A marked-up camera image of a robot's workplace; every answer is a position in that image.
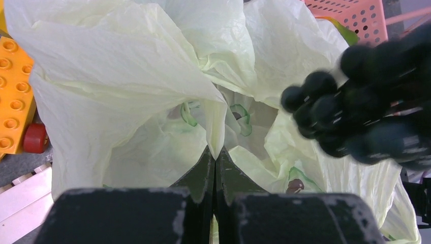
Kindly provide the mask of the dark fake grape bunch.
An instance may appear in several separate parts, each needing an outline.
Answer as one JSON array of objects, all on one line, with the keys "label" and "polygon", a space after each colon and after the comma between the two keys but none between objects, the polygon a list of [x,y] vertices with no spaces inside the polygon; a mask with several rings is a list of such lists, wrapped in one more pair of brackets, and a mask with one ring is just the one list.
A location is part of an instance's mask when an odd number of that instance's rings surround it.
[{"label": "dark fake grape bunch", "polygon": [[375,47],[353,45],[339,68],[342,85],[316,70],[282,92],[280,104],[300,134],[334,158],[429,170],[430,24]]}]

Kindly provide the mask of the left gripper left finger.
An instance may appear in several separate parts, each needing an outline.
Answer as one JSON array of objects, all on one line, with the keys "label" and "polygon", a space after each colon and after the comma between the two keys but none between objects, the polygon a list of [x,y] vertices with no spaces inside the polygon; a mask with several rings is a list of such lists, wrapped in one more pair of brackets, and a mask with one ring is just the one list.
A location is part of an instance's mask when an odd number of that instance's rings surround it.
[{"label": "left gripper left finger", "polygon": [[35,243],[212,243],[214,165],[206,148],[166,188],[67,190]]}]

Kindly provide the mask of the green avocado plastic bag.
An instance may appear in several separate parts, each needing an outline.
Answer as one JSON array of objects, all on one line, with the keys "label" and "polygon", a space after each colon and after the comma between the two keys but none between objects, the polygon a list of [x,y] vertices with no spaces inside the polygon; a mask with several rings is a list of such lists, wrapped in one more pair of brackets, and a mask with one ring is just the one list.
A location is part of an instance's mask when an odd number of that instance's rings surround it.
[{"label": "green avocado plastic bag", "polygon": [[225,147],[268,192],[353,193],[389,243],[421,243],[398,166],[332,158],[282,111],[287,86],[348,47],[302,1],[5,1],[4,13],[34,60],[54,199],[167,187]]}]

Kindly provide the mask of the fake mango green orange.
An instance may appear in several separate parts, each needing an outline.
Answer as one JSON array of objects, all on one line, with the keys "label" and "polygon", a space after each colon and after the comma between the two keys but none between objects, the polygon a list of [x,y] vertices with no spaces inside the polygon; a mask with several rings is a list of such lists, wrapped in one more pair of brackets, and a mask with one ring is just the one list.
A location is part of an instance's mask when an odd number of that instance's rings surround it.
[{"label": "fake mango green orange", "polygon": [[359,37],[357,33],[343,26],[336,19],[329,16],[318,16],[316,19],[324,19],[331,22],[349,46],[356,45],[358,43]]}]

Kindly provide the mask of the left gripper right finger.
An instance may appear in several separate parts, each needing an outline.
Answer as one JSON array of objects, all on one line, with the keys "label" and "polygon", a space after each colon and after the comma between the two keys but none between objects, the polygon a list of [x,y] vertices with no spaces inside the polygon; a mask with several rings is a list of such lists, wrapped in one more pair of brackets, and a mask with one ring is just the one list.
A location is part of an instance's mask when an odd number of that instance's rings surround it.
[{"label": "left gripper right finger", "polygon": [[215,161],[220,243],[383,243],[371,209],[358,196],[272,194],[222,149]]}]

